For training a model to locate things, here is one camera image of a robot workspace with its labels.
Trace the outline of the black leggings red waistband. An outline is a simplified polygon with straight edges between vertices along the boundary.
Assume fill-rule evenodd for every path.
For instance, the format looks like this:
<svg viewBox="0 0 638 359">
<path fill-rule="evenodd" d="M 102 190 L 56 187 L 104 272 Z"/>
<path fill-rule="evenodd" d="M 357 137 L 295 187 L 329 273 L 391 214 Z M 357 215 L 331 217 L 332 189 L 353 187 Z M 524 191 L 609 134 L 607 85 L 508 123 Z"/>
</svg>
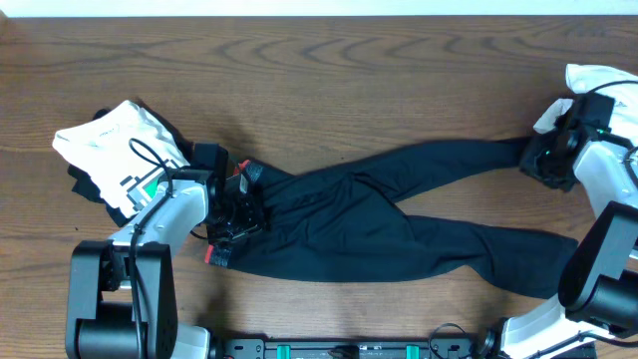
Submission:
<svg viewBox="0 0 638 359">
<path fill-rule="evenodd" d="M 245 168 L 263 201 L 257 234 L 214 244 L 206 262 L 256 275 L 319 282 L 398 282 L 472 268 L 488 283 L 549 298 L 577 248 L 551 232 L 407 215 L 400 201 L 481 173 L 514 168 L 527 138 L 447 140 L 293 176 Z"/>
</svg>

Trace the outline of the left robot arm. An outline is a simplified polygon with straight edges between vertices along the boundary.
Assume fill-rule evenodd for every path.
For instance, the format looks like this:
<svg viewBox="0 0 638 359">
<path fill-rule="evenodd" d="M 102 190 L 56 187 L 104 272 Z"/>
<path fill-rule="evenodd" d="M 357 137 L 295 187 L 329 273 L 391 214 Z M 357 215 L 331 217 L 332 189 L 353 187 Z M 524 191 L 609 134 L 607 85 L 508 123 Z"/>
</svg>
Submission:
<svg viewBox="0 0 638 359">
<path fill-rule="evenodd" d="M 207 241 L 231 244 L 263 227 L 244 173 L 173 170 L 153 199 L 103 241 L 71 257 L 65 337 L 71 358 L 227 358 L 222 340 L 177 318 L 172 259 L 198 225 Z"/>
</svg>

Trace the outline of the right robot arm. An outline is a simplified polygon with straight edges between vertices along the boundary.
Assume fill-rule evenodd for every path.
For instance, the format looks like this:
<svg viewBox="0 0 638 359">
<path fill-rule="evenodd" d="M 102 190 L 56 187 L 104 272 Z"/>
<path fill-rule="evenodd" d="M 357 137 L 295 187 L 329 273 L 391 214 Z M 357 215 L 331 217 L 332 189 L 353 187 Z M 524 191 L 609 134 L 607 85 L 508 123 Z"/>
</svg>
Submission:
<svg viewBox="0 0 638 359">
<path fill-rule="evenodd" d="M 521 164 L 548 185 L 579 181 L 596 220 L 566 264 L 556 295 L 532 311 L 505 320 L 485 341 L 488 358 L 583 357 L 594 341 L 637 345 L 637 149 L 624 138 L 595 130 L 547 133 L 530 145 Z"/>
</svg>

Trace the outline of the white folded pixel-print t-shirt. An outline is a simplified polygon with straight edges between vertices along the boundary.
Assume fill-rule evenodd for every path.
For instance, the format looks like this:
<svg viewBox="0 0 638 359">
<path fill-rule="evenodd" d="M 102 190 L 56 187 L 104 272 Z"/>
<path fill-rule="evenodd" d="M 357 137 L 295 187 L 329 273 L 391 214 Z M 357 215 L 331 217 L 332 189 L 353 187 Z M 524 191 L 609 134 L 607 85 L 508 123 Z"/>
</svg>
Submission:
<svg viewBox="0 0 638 359">
<path fill-rule="evenodd" d="M 131 101 L 89 123 L 58 131 L 52 147 L 86 173 L 98 198 L 126 219 L 156 195 L 163 175 L 159 162 L 173 169 L 188 165 L 172 133 Z"/>
</svg>

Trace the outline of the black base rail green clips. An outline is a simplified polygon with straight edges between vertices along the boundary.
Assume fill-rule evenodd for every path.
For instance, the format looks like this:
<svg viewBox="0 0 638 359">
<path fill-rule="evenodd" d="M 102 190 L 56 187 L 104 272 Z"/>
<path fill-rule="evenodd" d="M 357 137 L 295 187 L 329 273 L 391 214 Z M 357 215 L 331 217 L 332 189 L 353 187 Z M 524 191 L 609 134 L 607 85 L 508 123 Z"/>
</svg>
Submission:
<svg viewBox="0 0 638 359">
<path fill-rule="evenodd" d="M 478 358 L 472 341 L 443 338 L 426 341 L 264 341 L 231 339 L 214 344 L 215 359 L 464 359 Z"/>
</svg>

